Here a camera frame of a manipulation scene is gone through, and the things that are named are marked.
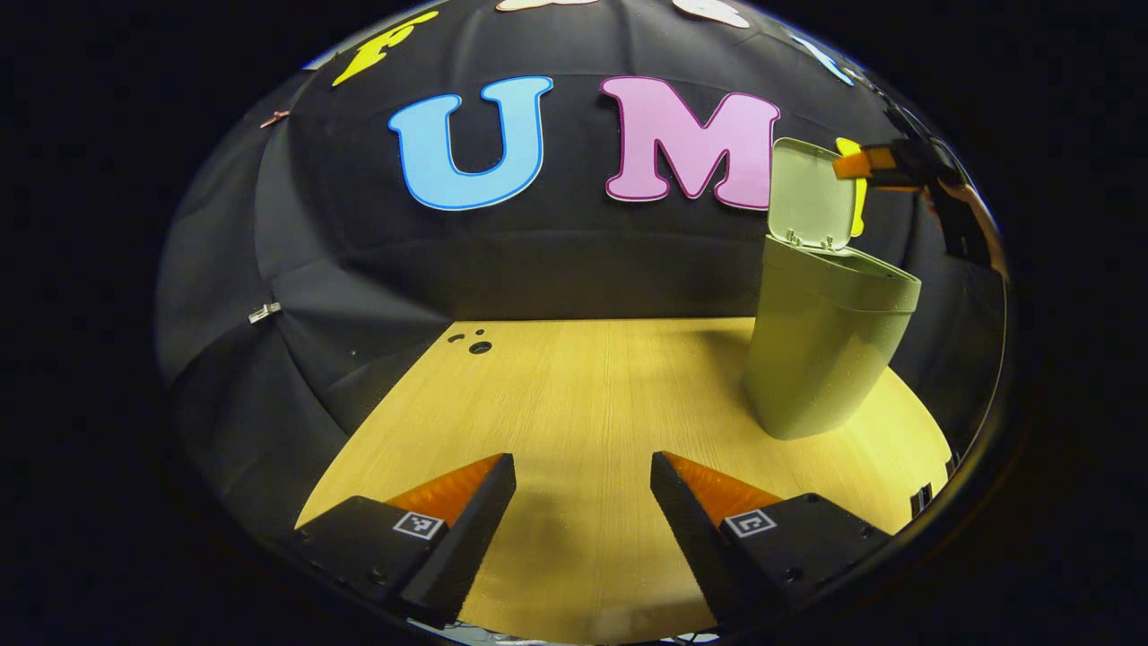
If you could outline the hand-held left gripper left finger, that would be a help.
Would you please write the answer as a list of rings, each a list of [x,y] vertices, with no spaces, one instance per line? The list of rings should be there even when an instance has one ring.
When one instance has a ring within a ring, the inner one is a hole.
[[[385,503],[349,496],[295,529],[294,557],[373,612],[443,628],[459,617],[515,488],[513,457],[496,453]]]

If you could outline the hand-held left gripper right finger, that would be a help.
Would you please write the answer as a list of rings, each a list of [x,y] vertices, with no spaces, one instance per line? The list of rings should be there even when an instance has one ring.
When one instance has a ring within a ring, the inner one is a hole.
[[[891,539],[827,496],[782,498],[672,451],[649,488],[723,628],[809,607]]]

